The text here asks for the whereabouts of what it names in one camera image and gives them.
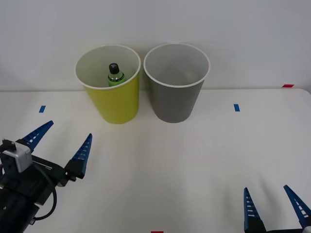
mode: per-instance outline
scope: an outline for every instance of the table surface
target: table surface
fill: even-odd
[[[93,134],[85,178],[57,187],[54,214],[26,233],[242,233],[245,187],[267,230],[300,228],[285,184],[311,207],[311,95],[301,89],[202,90],[178,124],[158,119],[145,92],[123,125],[105,122],[85,92],[1,92],[0,109],[10,140],[53,120],[34,155],[61,166]]]

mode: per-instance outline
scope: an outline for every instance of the black bottle cap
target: black bottle cap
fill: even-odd
[[[119,70],[118,64],[117,64],[117,63],[111,63],[111,64],[109,65],[109,71],[110,71],[111,74],[117,74],[117,73],[119,73],[120,70]]]

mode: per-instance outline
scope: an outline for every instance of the yellow cup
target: yellow cup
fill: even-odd
[[[117,63],[127,81],[109,87],[109,65]],[[102,117],[112,124],[133,119],[138,111],[140,57],[122,45],[101,46],[84,54],[75,67],[76,77],[84,86]]]

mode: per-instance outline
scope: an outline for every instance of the blue tape marker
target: blue tape marker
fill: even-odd
[[[45,109],[45,105],[42,105],[40,110],[39,110],[39,113],[43,113],[44,112],[44,109]]]
[[[238,104],[234,104],[234,110],[236,111],[236,112],[239,112],[240,111],[240,107],[239,107],[239,105]]]

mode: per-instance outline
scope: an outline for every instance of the bottle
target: bottle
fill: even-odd
[[[109,65],[108,82],[109,86],[116,86],[126,81],[124,74],[119,70],[117,63],[111,63]]]

